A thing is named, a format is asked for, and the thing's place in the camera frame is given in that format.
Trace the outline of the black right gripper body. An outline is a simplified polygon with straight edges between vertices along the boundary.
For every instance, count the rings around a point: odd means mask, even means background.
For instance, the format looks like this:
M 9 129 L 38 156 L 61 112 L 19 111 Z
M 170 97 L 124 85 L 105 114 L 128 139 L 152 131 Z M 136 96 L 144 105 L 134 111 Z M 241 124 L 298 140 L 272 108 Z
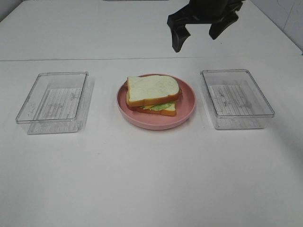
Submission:
M 168 16 L 170 28 L 186 24 L 214 24 L 225 16 L 236 13 L 242 0 L 191 0 L 186 6 Z

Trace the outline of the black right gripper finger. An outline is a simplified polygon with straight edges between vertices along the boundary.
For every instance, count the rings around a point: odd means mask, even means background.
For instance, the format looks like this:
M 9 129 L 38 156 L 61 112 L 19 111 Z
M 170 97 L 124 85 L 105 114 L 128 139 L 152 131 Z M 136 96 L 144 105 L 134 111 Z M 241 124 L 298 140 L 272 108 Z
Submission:
M 239 19 L 236 13 L 225 16 L 220 22 L 211 25 L 209 30 L 210 37 L 215 40 L 227 27 Z
M 173 27 L 171 29 L 172 48 L 175 52 L 180 52 L 184 42 L 191 36 L 184 25 Z

